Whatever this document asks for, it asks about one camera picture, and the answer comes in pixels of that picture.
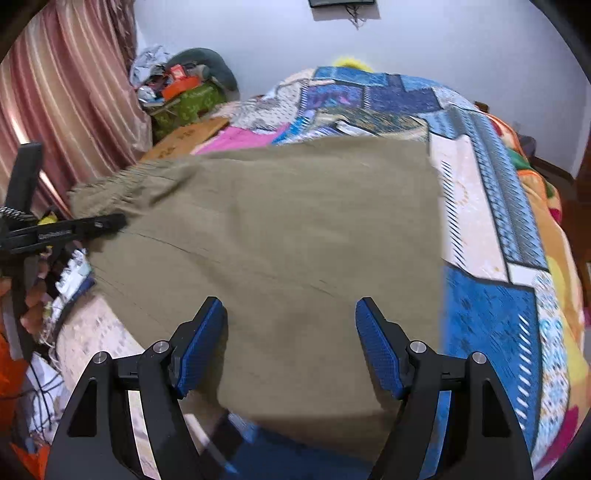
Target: pink curtain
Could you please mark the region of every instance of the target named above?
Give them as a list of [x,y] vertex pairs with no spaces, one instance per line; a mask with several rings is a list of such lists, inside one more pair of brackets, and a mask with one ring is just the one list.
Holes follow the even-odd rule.
[[0,64],[0,193],[20,143],[44,145],[37,207],[67,210],[76,183],[133,165],[150,118],[128,80],[133,0],[51,0]]

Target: black bracket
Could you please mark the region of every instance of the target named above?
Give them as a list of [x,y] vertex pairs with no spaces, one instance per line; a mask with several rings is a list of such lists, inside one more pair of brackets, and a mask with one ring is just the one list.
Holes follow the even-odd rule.
[[[47,480],[147,478],[139,466],[127,400],[139,390],[148,437],[163,480],[215,480],[193,446],[178,399],[200,382],[226,326],[227,312],[208,297],[191,322],[141,355],[97,353],[86,367],[58,427]],[[435,421],[439,392],[452,391],[437,473],[450,480],[531,480],[530,457],[517,417],[486,356],[438,355],[411,342],[371,298],[359,301],[356,325],[382,388],[403,400],[374,465],[373,480],[417,480]]]
[[141,355],[113,359],[107,352],[97,353],[60,420],[46,479],[75,479],[81,472],[87,480],[148,478],[135,446],[128,390],[140,393],[161,478],[205,478],[178,399],[200,382],[226,321],[222,303],[208,297],[191,322]]
[[8,183],[5,207],[25,215],[0,218],[0,267],[3,276],[12,278],[11,291],[2,299],[4,326],[12,359],[27,362],[37,345],[21,325],[20,318],[27,311],[27,290],[37,279],[38,256],[50,245],[54,250],[60,250],[74,240],[97,238],[117,232],[126,225],[122,213],[34,225],[35,219],[30,210],[42,163],[41,144],[29,143],[19,147]]

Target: cable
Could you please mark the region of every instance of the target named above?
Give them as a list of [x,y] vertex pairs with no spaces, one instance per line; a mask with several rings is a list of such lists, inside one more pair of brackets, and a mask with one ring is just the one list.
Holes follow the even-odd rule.
[[[39,381],[39,377],[37,376],[37,372],[35,372],[35,369],[33,368],[33,364],[29,365],[29,367],[31,367],[31,371],[33,372],[33,376],[35,376],[35,381],[37,382],[37,386],[39,387],[39,392],[41,394],[41,398],[43,399],[43,403],[45,404],[45,411],[47,412],[47,419],[49,420],[49,428],[51,430],[51,413],[49,412],[49,406],[47,405],[47,400],[45,398],[45,391],[43,390],[43,387],[41,386],[41,382]],[[39,423],[41,424],[41,435],[43,435],[43,441],[45,443],[48,443],[47,439],[45,438],[45,431],[43,430],[43,425],[45,424],[45,422],[43,421],[43,414],[41,413],[41,400],[39,400]]]
[[[55,377],[53,377],[51,380],[49,380],[49,382],[47,382],[41,388],[42,389],[45,389],[45,387],[48,387],[49,385],[51,385],[54,382],[54,380],[57,377],[59,377],[59,376],[60,376],[60,374],[56,374]],[[46,391],[53,390],[54,388],[59,387],[60,385],[62,385],[62,383],[64,383],[63,380],[60,383],[58,383],[57,385],[54,385],[53,387],[51,387],[49,390],[46,390]],[[33,392],[36,392],[36,391],[37,391],[36,388],[29,388],[29,390],[25,390],[24,392],[20,392],[18,395],[13,395],[13,396],[10,396],[10,397],[0,397],[0,401],[3,401],[3,400],[7,400],[7,401],[8,400],[18,400],[19,398],[26,397],[29,393],[33,393]]]

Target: yellow fabric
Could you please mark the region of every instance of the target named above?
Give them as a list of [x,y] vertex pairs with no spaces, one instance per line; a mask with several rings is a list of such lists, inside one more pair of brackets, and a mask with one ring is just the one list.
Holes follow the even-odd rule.
[[589,364],[582,352],[584,317],[581,283],[574,266],[569,242],[548,210],[544,180],[534,171],[520,171],[519,179],[530,200],[556,287],[558,304],[562,311],[564,346],[567,352],[570,381],[568,410],[578,408],[577,427],[579,427],[591,406]]

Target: colorful blanket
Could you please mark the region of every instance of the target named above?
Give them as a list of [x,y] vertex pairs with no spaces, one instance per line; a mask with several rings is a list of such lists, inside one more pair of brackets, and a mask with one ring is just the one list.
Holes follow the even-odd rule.
[[[442,350],[487,354],[509,394],[532,464],[545,471],[589,409],[582,297],[568,242],[555,221],[558,194],[522,157],[525,164],[518,164],[515,156],[522,152],[510,127],[438,82],[345,67],[291,76],[262,99],[237,105],[232,124],[269,132],[289,122],[273,141],[280,145],[331,135],[426,141],[418,134],[421,120],[428,123],[447,224]],[[440,425],[446,402],[440,402]],[[436,464],[437,445],[430,455],[425,475]]]
[[[234,148],[236,129],[262,136],[238,135],[240,147],[248,147],[251,139],[259,146],[335,135],[429,142],[443,191],[447,293],[441,350],[462,357],[479,350],[491,359],[537,476],[547,471],[591,403],[589,369],[581,352],[582,297],[566,237],[550,211],[556,209],[556,198],[548,198],[548,187],[534,171],[521,168],[518,175],[512,151],[520,152],[518,143],[511,144],[511,129],[437,82],[345,67],[305,70],[264,97],[227,104],[215,115],[230,116],[234,130],[232,138],[214,139],[208,150],[216,144]],[[58,345],[70,385],[88,360],[79,345],[89,355],[100,349],[117,356],[142,350],[100,299],[88,305],[100,315],[79,310],[62,333],[69,341]],[[97,329],[103,332],[99,338]],[[144,471],[156,477],[137,400],[132,405],[139,418],[134,429]],[[437,465],[448,406],[449,396],[441,395],[438,434],[423,478]],[[221,466],[220,478],[271,478],[273,471],[277,479],[361,479],[371,467],[296,445],[227,412],[212,418],[212,425],[231,424],[242,435],[242,446],[228,452],[219,437],[207,439],[207,426],[190,424],[198,443],[209,444],[212,462]]]

